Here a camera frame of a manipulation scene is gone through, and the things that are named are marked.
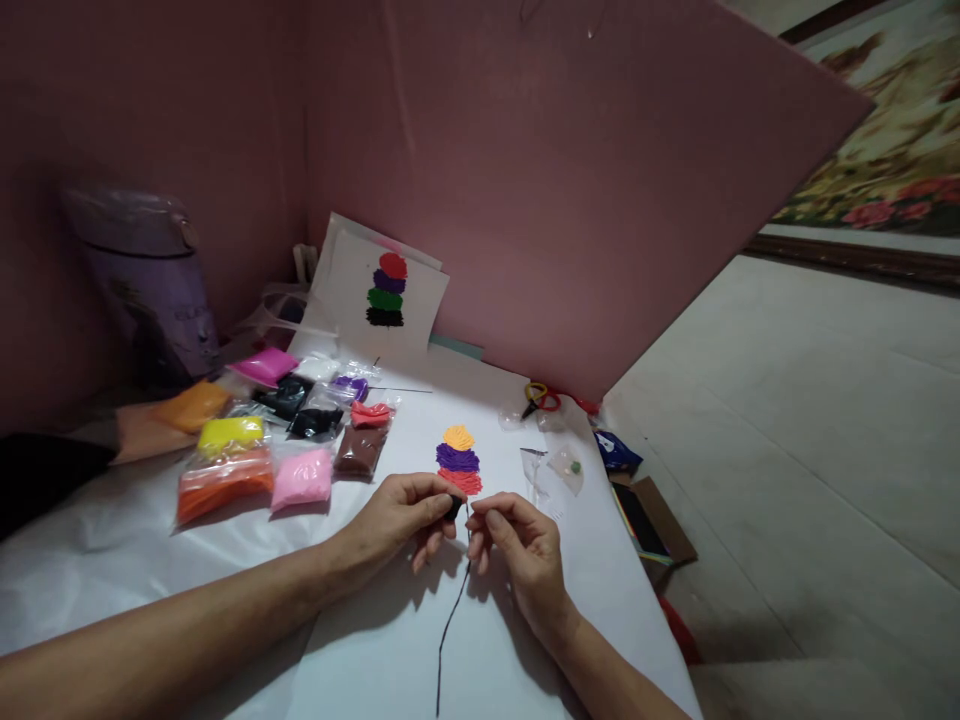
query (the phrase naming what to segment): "pink wall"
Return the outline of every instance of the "pink wall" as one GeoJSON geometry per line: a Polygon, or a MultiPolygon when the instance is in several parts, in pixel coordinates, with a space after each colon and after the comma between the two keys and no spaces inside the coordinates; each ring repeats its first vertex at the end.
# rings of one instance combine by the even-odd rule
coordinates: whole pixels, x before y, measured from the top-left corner
{"type": "Polygon", "coordinates": [[[0,432],[124,365],[60,225],[60,179],[93,173],[183,200],[221,328],[287,276],[305,234],[305,16],[301,0],[3,4],[0,432]]]}
{"type": "Polygon", "coordinates": [[[709,0],[10,5],[0,431],[123,364],[73,173],[186,203],[221,328],[336,209],[444,261],[439,332],[598,399],[868,109],[709,0]]]}
{"type": "Polygon", "coordinates": [[[436,256],[438,332],[592,400],[869,110],[709,0],[312,7],[311,237],[436,256]]]}

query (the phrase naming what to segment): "scissors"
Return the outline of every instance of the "scissors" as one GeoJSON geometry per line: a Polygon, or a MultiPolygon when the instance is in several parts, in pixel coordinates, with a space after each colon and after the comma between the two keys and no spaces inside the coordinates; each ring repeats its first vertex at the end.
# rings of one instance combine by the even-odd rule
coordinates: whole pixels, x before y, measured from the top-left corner
{"type": "Polygon", "coordinates": [[[527,409],[520,416],[521,420],[526,420],[535,410],[556,412],[560,409],[560,396],[543,383],[527,383],[523,392],[527,396],[527,409]],[[547,405],[547,400],[553,400],[553,405],[547,405]]]}

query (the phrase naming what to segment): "cable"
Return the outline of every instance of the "cable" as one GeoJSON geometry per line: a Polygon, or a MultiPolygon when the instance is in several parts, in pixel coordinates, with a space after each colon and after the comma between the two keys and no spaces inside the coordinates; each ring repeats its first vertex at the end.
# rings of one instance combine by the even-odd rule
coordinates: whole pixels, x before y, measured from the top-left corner
{"type": "Polygon", "coordinates": [[[443,627],[443,636],[440,638],[440,650],[437,652],[437,717],[440,717],[440,674],[443,672],[443,641],[447,639],[447,630],[450,629],[450,621],[453,620],[453,614],[457,611],[457,605],[460,604],[460,598],[463,597],[463,589],[467,586],[467,578],[470,577],[470,565],[472,560],[467,561],[467,572],[463,576],[463,584],[460,586],[460,592],[457,594],[457,601],[453,604],[453,610],[450,611],[450,617],[447,618],[447,624],[443,627]]]}

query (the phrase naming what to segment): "cardboard box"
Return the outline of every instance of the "cardboard box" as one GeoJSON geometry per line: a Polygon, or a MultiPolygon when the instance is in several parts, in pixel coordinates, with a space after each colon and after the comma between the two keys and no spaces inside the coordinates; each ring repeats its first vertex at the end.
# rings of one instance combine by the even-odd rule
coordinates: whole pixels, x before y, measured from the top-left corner
{"type": "Polygon", "coordinates": [[[609,479],[637,556],[662,594],[673,571],[696,560],[697,551],[649,476],[631,482],[626,473],[611,473],[609,479]]]}

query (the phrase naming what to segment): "hand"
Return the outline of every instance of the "hand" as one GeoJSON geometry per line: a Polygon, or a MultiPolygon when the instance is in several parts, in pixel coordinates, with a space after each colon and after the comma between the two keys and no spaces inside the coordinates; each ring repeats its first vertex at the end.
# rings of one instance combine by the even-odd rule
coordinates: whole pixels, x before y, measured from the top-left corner
{"type": "Polygon", "coordinates": [[[557,524],[516,493],[497,493],[473,503],[467,556],[483,575],[490,550],[503,552],[520,612],[534,634],[556,653],[576,631],[580,614],[563,584],[557,524]]]}
{"type": "Polygon", "coordinates": [[[414,536],[417,550],[411,565],[414,574],[420,572],[444,537],[457,536],[456,525],[443,519],[453,505],[450,495],[467,501],[462,490],[439,475],[388,475],[350,524],[332,538],[350,569],[352,589],[369,580],[414,536]]]}

